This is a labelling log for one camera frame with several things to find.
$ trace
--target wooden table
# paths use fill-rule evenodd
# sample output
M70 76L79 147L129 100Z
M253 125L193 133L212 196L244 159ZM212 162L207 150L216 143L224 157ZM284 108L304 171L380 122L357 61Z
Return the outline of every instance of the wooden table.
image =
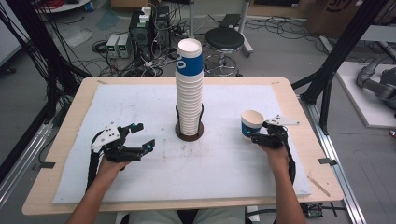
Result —
M52 199L61 180L64 163L74 145L78 129L84 120L95 91L106 84L175 84L174 77L89 77L85 78L64 119L46 161L54 161L53 169L42 169L22 208L25 215L49 215L71 213L76 204L53 204ZM279 102L282 115L300 121L298 126L289 126L289 135L299 154L307 175L312 194L299 197L301 203L331 202L343 199L343 192L327 164L319 164L325 155L287 79L281 77L206 77L205 85L271 85ZM256 205L275 203L272 198L234 198L227 200L194 200L165 202L103 203L100 211L134 211L153 209L189 209L200 207Z

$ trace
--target human arm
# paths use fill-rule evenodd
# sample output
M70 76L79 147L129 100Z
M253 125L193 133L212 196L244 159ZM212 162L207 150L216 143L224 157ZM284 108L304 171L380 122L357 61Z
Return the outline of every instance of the human arm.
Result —
M276 224L306 223L289 178L289 157L285 147L273 149L260 146L267 153L276 183Z
M100 204L105 193L110 189L120 169L129 162L112 162L106 157L102 158L96 178L85 192L84 197L78 204L66 224L90 224L94 223L99 212Z

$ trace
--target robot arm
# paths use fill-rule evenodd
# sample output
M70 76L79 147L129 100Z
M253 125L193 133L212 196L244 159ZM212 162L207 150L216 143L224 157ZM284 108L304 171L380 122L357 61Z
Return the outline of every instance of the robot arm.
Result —
M381 77L381 82L378 83L371 80L371 76L375 73L375 69L379 65L379 62L380 59L375 59L369 65L363 67L358 74L356 84L359 87L372 91L375 93L375 96L381 100L393 100L396 95L396 89L391 85L391 81L396 79L395 68L385 70L382 74L383 77Z

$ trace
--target person's leg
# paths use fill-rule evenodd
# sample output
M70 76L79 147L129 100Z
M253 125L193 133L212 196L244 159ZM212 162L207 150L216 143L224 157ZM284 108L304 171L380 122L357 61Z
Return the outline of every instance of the person's leg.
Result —
M194 224L244 224L245 207L224 207L200 209Z
M132 212L129 224L182 224L176 210Z

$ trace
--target white paper sheet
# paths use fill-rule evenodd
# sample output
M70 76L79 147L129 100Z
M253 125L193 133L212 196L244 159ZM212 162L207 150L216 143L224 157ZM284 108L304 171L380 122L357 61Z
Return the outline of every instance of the white paper sheet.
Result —
M111 121L122 127L144 123L143 131L127 136L125 146L140 147L155 138L156 147L142 161L132 162L120 172L105 202L275 196L266 155L243 139L240 120L247 109L260 111L267 119L281 114L271 86L205 85L205 130L194 142L184 142L175 134L176 103L175 85L99 86L53 202L81 200L91 141ZM297 164L295 191L309 195L311 189L291 139L290 148Z

